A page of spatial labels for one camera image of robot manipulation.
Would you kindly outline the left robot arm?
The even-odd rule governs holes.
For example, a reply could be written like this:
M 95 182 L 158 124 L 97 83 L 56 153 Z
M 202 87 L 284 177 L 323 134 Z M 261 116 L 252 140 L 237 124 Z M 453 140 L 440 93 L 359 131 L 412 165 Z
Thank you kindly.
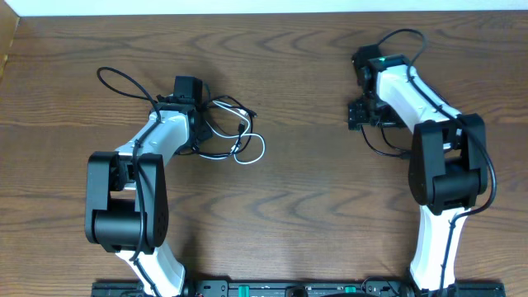
M 172 94 L 145 98 L 152 109 L 144 127 L 113 151 L 87 163 L 85 234 L 134 271 L 150 296 L 191 296 L 186 269 L 167 236 L 165 167 L 183 149 L 210 138 L 202 108 L 203 82 L 177 76 Z

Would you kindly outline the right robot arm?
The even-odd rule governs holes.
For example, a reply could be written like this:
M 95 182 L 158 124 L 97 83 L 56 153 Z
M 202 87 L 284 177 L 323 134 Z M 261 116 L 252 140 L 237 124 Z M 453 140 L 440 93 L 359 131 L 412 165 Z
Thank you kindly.
M 348 106 L 349 128 L 406 127 L 412 134 L 409 149 L 390 154 L 408 159 L 408 185 L 420 206 L 409 281 L 399 292 L 456 295 L 455 259 L 464 223 L 479 212 L 478 196 L 496 188 L 483 119 L 450 106 L 402 54 L 360 49 L 351 61 L 362 94 Z

